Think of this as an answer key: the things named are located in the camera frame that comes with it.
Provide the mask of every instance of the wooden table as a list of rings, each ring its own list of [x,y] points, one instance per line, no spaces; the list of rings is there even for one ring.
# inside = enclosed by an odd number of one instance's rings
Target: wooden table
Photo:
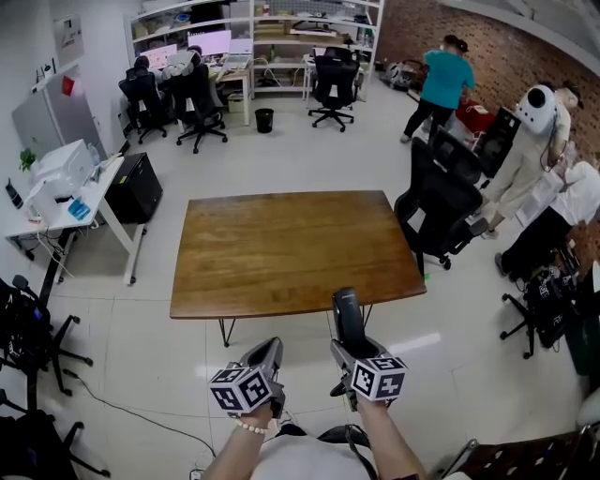
[[[344,287],[363,305],[426,291],[382,191],[189,202],[172,318],[219,319],[227,346],[224,319],[328,310]]]

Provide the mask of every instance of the white printer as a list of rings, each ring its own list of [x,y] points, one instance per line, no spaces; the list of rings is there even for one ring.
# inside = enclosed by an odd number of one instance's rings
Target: white printer
[[[55,199],[76,197],[95,168],[83,140],[52,150],[34,165],[32,184],[45,181]]]

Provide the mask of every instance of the trash can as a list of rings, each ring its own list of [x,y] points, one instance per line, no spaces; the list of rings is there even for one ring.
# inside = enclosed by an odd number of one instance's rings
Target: trash can
[[[273,129],[273,110],[259,109],[256,114],[256,129],[259,133],[269,133]]]

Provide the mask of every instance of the white shelving unit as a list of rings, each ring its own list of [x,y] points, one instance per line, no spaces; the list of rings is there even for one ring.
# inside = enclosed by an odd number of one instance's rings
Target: white shelving unit
[[[172,23],[172,26],[169,28],[164,28],[158,30],[152,30],[153,27],[156,27],[160,24],[161,19],[174,19],[174,17],[179,13],[184,13],[189,11],[190,7],[198,6],[201,4],[223,4],[224,0],[191,0],[187,2],[176,3],[167,7],[161,7],[156,10],[145,12],[141,15],[137,15],[135,17],[125,18],[125,30],[127,36],[127,52],[129,56],[129,61],[131,65],[135,61],[136,52],[147,50],[148,42],[151,42],[155,39],[162,39],[165,43],[172,41],[169,40],[169,37],[173,38],[173,34],[182,34],[188,30],[192,29],[202,29],[203,27],[208,27],[212,25],[220,25],[220,24],[244,24],[247,23],[247,31],[250,34],[250,37],[253,39],[254,44],[254,53],[256,54],[257,47],[264,50],[264,47],[268,46],[283,46],[287,47],[298,47],[294,49],[300,57],[306,53],[310,53],[312,47],[328,47],[328,46],[340,46],[344,45],[341,43],[339,36],[337,37],[314,37],[314,36],[305,36],[305,35],[292,35],[292,34],[281,34],[281,35],[262,35],[260,32],[255,32],[257,25],[261,25],[265,22],[269,23],[283,23],[283,22],[309,22],[309,23],[320,23],[320,24],[328,24],[335,30],[336,26],[342,27],[344,33],[348,33],[348,29],[352,31],[356,28],[356,32],[361,31],[363,34],[366,31],[371,33],[370,37],[372,41],[369,44],[353,44],[347,46],[350,50],[357,52],[361,55],[367,54],[370,55],[370,61],[368,65],[368,69],[366,69],[367,81],[365,82],[364,97],[366,96],[366,88],[367,85],[370,84],[371,76],[374,71],[374,62],[375,62],[375,52],[377,51],[377,44],[379,41],[379,34],[382,25],[383,19],[383,8],[385,0],[377,1],[369,1],[369,0],[343,0],[343,4],[339,0],[331,0],[330,3],[336,4],[336,6],[342,7],[344,4],[355,4],[360,6],[360,11],[357,12],[359,14],[364,14],[368,18],[368,23],[357,23],[351,22],[348,19],[351,17],[345,18],[337,18],[335,16],[327,17],[327,18],[316,18],[316,17],[308,17],[303,15],[268,15],[268,16],[257,16],[256,15],[256,6],[261,4],[261,0],[242,0],[245,5],[247,5],[248,16],[239,17],[236,16],[234,18],[224,18],[219,20],[211,20],[207,22],[196,22],[187,25],[179,25],[176,23]],[[303,7],[307,3],[297,0],[297,9],[302,10]],[[139,37],[135,36],[136,24],[141,23],[144,25],[150,32],[147,35],[142,35]],[[270,61],[268,65],[260,64],[252,62],[250,66],[250,80],[251,80],[251,89],[252,95],[255,93],[301,93],[303,91],[302,86],[265,86],[265,87],[255,87],[255,72],[263,74],[265,71],[270,71],[273,73],[273,70],[304,70],[306,65],[301,62],[295,61],[281,61],[281,62],[273,62]]]

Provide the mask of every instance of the white tile floor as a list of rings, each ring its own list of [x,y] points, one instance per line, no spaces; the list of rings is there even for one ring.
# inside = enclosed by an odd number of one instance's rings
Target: white tile floor
[[[300,99],[269,98],[255,107],[274,108],[275,130],[259,135],[227,118],[230,141],[208,137],[199,155],[190,142],[175,146],[152,135],[135,151],[148,153],[164,197],[142,243],[133,287],[122,284],[125,253],[106,228],[75,245],[67,267],[76,276],[52,292],[57,322],[69,313],[67,347],[93,357],[87,367],[66,362],[96,395],[134,408],[153,420],[202,437],[217,450],[233,422],[209,397],[206,379],[259,341],[278,335],[285,345],[279,379],[287,408],[301,426],[319,434],[358,421],[329,390],[338,370],[329,352],[325,313],[239,321],[229,350],[216,322],[169,318],[173,273],[187,201],[193,198],[321,189],[382,189],[390,203],[410,182],[410,151],[398,135],[416,104],[378,83],[368,103],[356,105],[356,122],[341,134],[332,124],[318,129]],[[391,413],[428,469],[451,458],[470,438],[497,443],[566,431],[581,398],[565,345],[521,358],[525,337],[500,342],[518,315],[501,295],[515,288],[498,277],[493,254],[507,247],[517,229],[507,224],[496,242],[477,239],[445,272],[427,263],[428,292],[373,309],[367,333],[410,367],[403,397]],[[75,381],[75,395],[57,393],[53,375],[40,380],[40,403],[55,412],[64,431],[74,419],[86,429],[76,447],[112,470],[112,478],[186,479],[207,451],[194,440],[163,430],[96,402]]]

